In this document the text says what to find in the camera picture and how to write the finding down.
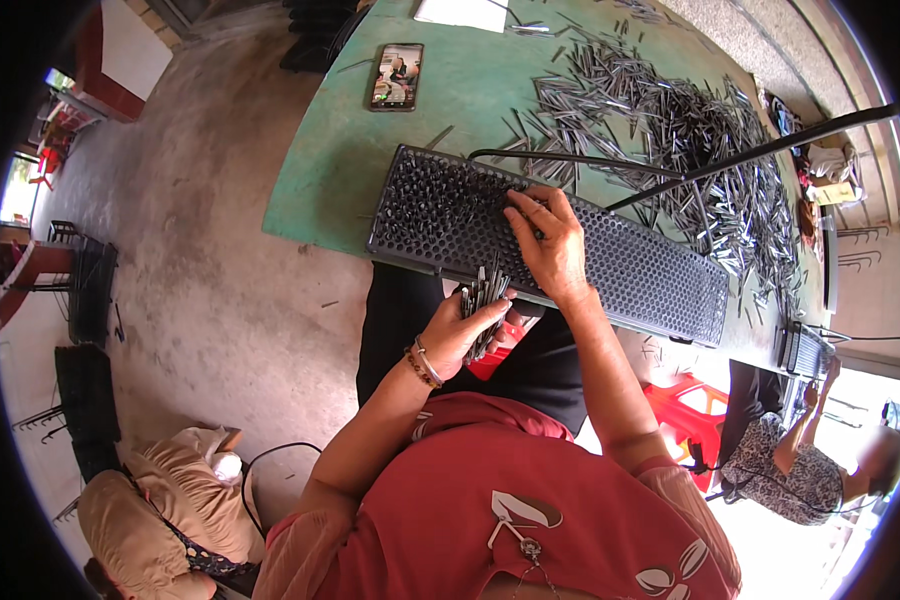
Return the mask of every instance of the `black trousers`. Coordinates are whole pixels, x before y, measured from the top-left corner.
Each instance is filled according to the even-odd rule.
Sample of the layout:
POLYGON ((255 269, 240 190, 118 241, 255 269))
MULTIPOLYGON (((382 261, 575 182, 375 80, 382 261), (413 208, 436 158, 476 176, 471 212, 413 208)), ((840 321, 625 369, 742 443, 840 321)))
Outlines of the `black trousers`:
MULTIPOLYGON (((427 327, 444 301, 439 277, 373 263, 357 369, 357 402, 364 406, 403 351, 427 327)), ((431 397, 477 392, 523 402, 564 424, 576 436, 587 417, 580 357, 564 315, 546 309, 540 321, 481 381, 466 367, 431 397)))
POLYGON ((730 361, 730 396, 720 434, 717 465, 722 465, 737 450, 751 422, 767 413, 783 410, 782 394, 783 382, 779 373, 730 361))

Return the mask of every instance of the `red t-shirt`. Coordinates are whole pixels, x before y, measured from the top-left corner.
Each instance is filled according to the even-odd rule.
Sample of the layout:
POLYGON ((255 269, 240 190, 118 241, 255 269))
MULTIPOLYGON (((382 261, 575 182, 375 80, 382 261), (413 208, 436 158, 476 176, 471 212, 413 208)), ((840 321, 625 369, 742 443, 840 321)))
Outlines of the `red t-shirt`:
MULTIPOLYGON (((427 402, 413 438, 363 498, 352 527, 341 529, 341 543, 324 540, 336 554, 323 565, 315 568, 320 561, 300 547, 284 548, 299 555, 297 567, 285 556, 271 561, 294 538, 299 515, 271 530, 255 598, 283 595, 288 586, 269 580, 286 579, 276 571, 301 561, 311 575, 325 571, 310 586, 315 598, 476 598, 495 573, 520 578, 532 565, 506 525, 488 547, 501 521, 539 542, 540 566, 558 587, 600 598, 736 595, 737 582, 725 579, 685 516, 639 473, 569 443, 566 428, 545 414, 451 394, 427 402)), ((545 584, 544 574, 531 570, 525 581, 545 584)))

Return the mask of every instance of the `phone screen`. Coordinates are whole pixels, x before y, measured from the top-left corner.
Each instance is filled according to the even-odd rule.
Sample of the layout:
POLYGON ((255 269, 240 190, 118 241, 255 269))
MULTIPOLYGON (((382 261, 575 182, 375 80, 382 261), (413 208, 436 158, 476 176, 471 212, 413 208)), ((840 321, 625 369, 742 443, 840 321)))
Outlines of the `phone screen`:
POLYGON ((412 111, 417 105, 423 44, 388 44, 380 58, 370 108, 412 111))

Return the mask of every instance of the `bracelet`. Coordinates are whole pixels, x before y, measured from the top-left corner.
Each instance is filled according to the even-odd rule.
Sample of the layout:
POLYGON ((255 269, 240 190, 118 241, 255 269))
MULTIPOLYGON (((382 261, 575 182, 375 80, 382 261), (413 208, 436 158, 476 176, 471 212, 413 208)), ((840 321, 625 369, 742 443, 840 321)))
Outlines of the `bracelet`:
POLYGON ((443 383, 437 383, 436 381, 431 379, 430 375, 428 375, 427 372, 423 370, 423 367, 417 364, 417 359, 414 358, 414 353, 411 352, 409 346, 403 349, 403 355, 407 357, 409 366, 413 367, 413 370, 416 371, 416 376, 422 379, 423 383, 429 385, 432 390, 436 390, 443 385, 443 383))
POLYGON ((430 359, 427 358, 427 348, 423 347, 423 344, 420 343, 420 335, 413 338, 413 341, 416 342, 416 353, 420 357, 420 362, 423 363, 423 368, 427 370, 427 374, 430 375, 430 378, 435 381, 437 385, 444 385, 446 382, 437 375, 437 370, 430 364, 430 359))

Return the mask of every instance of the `table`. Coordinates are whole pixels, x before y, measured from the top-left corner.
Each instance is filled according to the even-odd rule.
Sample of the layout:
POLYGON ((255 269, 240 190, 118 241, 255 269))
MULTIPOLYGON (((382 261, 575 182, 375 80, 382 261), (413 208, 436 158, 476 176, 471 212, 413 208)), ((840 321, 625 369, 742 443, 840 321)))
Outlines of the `table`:
MULTIPOLYGON (((651 0, 646 2, 674 24, 648 25, 635 20, 631 9, 611 1, 565 0, 543 4, 510 0, 510 7, 523 21, 542 20, 552 32, 569 23, 558 15, 585 24, 591 32, 612 32, 616 21, 629 19, 630 44, 637 43, 643 58, 652 61, 661 76, 684 78, 703 88, 729 75, 740 90, 756 102, 751 76, 722 50, 684 19, 651 0)), ((556 39, 521 37, 512 31, 497 33, 469 27, 421 23, 413 19, 418 2, 379 0, 343 47, 336 62, 307 109, 287 152, 264 216, 263 231, 307 244, 315 244, 356 256, 366 256, 372 216, 383 188, 388 167, 398 144, 425 146, 449 125, 455 126, 437 146, 447 154, 467 154, 478 148, 497 148, 510 143, 513 134, 502 121, 511 109, 536 106, 531 78, 544 70, 563 70, 561 59, 551 59, 561 46, 572 48, 570 35, 556 39), (378 58, 388 43, 425 45, 415 112, 370 112, 367 98, 372 90, 376 65, 341 71, 360 61, 378 58)), ((512 17, 507 24, 514 23, 512 17)), ((771 134, 775 130, 762 108, 758 108, 771 134)), ((621 118, 621 131, 626 122, 621 118)), ((630 140, 618 135, 625 152, 641 152, 639 136, 630 140)), ((789 152, 777 157, 781 178, 791 205, 799 198, 799 183, 789 152)), ((499 167, 520 173, 516 159, 499 167)), ((589 169, 581 170, 577 195, 606 206, 626 198, 630 189, 608 183, 589 169)), ((635 218, 631 209, 620 214, 635 218)), ((676 231, 664 233, 677 239, 676 231)), ((809 271, 801 288, 800 306, 807 311, 806 323, 829 323, 823 306, 823 269, 817 259, 801 249, 801 263, 809 271)), ((752 297, 747 283, 744 297, 752 297)), ((730 279, 730 290, 737 282, 730 279)), ((737 316, 737 299, 728 300, 720 347, 714 350, 737 360, 775 368, 774 352, 779 336, 776 306, 763 313, 761 326, 753 303, 753 320, 737 316)))

